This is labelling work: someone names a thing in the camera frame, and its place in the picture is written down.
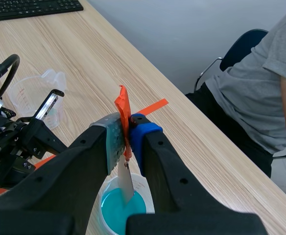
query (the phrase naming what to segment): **white wall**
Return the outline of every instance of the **white wall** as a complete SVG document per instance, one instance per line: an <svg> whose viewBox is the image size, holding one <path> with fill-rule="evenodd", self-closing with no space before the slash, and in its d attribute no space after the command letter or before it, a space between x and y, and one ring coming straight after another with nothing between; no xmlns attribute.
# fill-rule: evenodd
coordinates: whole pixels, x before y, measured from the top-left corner
<svg viewBox="0 0 286 235"><path fill-rule="evenodd" d="M286 13L286 0L88 1L183 93L241 34Z"/></svg>

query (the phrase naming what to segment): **gray t-shirt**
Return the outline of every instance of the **gray t-shirt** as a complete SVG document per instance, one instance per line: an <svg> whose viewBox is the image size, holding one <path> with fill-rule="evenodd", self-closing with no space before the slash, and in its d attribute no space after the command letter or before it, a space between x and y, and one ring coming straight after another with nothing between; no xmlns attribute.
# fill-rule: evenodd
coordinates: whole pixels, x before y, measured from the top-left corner
<svg viewBox="0 0 286 235"><path fill-rule="evenodd" d="M206 81L225 113L272 154L286 147L281 76L286 78L286 15L240 63Z"/></svg>

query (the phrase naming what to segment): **measuring cup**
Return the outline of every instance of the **measuring cup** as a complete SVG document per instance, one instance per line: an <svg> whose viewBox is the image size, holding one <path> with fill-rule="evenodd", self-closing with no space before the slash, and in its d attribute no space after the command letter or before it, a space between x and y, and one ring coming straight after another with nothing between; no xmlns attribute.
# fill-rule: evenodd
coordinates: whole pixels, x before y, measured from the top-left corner
<svg viewBox="0 0 286 235"><path fill-rule="evenodd" d="M49 69L41 76L25 78L17 82L8 91L8 96L21 117L31 117L52 89L58 89L62 92L67 89L66 77L63 72L56 73ZM63 97L59 96L44 119L44 123L49 129L53 129L60 124L63 115Z"/></svg>
<svg viewBox="0 0 286 235"><path fill-rule="evenodd" d="M146 213L155 213L151 191L149 189L146 178L136 173L131 173L131 178L132 178L134 191L138 192L145 202ZM105 195L106 193L116 188L119 188L118 176L115 176L109 181L105 181L103 183L102 188L99 190L99 193L98 193L99 194L99 221L100 221L102 229L106 232L106 234L109 234L109 235L118 235L118 234L115 233L113 230L111 230L109 226L107 225L107 223L105 222L105 219L102 213L101 203L102 203L103 195Z"/></svg>

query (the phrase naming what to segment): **blue liquid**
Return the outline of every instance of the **blue liquid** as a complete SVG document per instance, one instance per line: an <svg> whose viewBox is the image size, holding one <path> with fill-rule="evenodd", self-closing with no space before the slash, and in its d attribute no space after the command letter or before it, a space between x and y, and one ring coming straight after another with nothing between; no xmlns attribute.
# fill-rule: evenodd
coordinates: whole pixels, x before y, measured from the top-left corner
<svg viewBox="0 0 286 235"><path fill-rule="evenodd" d="M103 196L101 208L106 224L119 235L125 235L125 225L129 216L146 213L144 200L138 192L134 192L133 197L125 206L120 188Z"/></svg>

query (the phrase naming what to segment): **black cable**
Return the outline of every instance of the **black cable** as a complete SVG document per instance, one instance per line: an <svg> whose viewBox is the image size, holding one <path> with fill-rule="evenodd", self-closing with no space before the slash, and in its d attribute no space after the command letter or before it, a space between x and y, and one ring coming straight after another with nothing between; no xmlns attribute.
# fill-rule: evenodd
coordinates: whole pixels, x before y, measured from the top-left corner
<svg viewBox="0 0 286 235"><path fill-rule="evenodd" d="M7 87L9 86L10 82L12 81L13 77L15 76L15 73L19 67L20 64L20 57L16 54L13 54L9 56L7 59L5 59L0 64L0 78L7 73L9 67L11 66L11 69L9 71L8 76L6 77L3 85L0 88L0 98L5 93Z"/></svg>

